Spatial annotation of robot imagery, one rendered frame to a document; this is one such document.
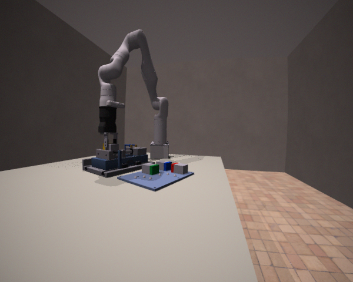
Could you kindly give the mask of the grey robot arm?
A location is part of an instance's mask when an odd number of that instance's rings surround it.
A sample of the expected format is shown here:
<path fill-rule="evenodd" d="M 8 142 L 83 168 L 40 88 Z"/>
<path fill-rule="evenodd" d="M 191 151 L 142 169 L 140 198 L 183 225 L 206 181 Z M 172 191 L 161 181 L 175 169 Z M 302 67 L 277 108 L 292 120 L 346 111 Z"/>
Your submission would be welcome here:
<path fill-rule="evenodd" d="M 138 48 L 141 49 L 142 53 L 141 75 L 148 90 L 151 105 L 155 110 L 159 110 L 159 113 L 154 116 L 154 144 L 163 145 L 166 144 L 168 99 L 158 97 L 156 93 L 158 77 L 152 63 L 146 36 L 142 30 L 139 29 L 127 34 L 120 48 L 111 57 L 110 64 L 99 68 L 98 77 L 101 96 L 116 97 L 116 86 L 111 84 L 110 80 L 120 77 L 123 67 L 129 59 L 130 51 Z"/>

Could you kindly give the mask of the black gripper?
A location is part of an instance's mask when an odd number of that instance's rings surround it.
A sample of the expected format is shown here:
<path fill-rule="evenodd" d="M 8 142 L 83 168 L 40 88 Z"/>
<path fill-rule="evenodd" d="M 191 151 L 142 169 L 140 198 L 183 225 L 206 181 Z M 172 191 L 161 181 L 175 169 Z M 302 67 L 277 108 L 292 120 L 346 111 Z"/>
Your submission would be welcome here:
<path fill-rule="evenodd" d="M 114 101 L 114 102 L 113 102 Z M 123 103 L 116 102 L 116 97 L 102 95 L 99 101 L 99 119 L 98 132 L 104 134 L 104 147 L 108 147 L 108 133 L 114 135 L 113 143 L 118 144 L 118 133 L 116 133 L 116 110 L 125 108 Z"/>

